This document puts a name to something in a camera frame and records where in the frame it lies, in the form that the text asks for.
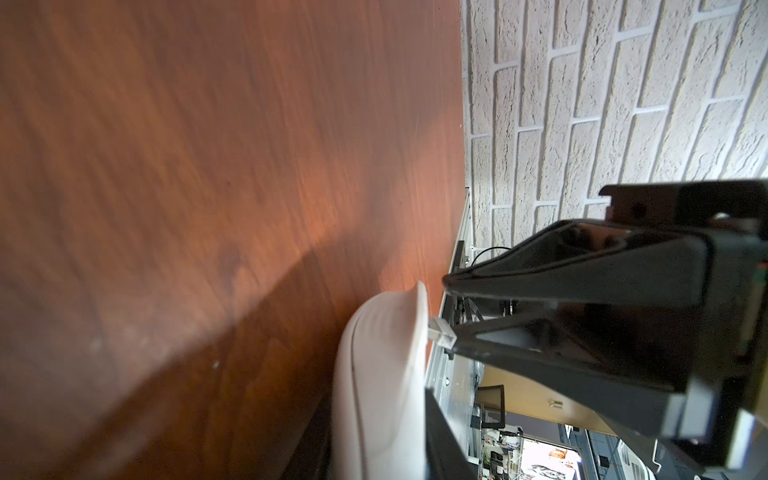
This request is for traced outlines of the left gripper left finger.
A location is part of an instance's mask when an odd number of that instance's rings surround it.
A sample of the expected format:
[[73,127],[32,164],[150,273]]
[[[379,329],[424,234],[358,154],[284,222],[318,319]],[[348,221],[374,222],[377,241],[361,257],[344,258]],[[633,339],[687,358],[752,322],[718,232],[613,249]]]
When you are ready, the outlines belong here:
[[281,480],[326,480],[331,477],[332,418],[331,399],[318,404]]

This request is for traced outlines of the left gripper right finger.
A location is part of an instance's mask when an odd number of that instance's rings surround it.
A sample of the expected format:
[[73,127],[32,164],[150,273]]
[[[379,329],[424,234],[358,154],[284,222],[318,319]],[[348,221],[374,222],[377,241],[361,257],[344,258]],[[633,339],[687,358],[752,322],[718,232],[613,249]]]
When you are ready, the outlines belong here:
[[431,389],[425,390],[425,434],[427,479],[476,478]]

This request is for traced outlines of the white wireless mouse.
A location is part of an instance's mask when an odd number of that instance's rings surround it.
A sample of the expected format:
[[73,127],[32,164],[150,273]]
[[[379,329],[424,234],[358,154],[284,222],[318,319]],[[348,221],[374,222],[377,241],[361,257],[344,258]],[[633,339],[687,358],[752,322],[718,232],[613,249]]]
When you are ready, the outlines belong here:
[[344,329],[332,387],[337,479],[424,479],[427,290],[380,293]]

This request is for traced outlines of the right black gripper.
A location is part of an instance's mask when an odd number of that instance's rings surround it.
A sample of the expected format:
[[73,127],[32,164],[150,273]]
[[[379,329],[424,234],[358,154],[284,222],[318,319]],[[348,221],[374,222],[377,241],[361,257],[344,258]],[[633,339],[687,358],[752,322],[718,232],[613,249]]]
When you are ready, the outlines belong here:
[[586,304],[459,325],[451,349],[658,438],[697,469],[739,469],[767,367],[767,184],[602,194],[613,224],[558,221],[443,279],[461,297]]

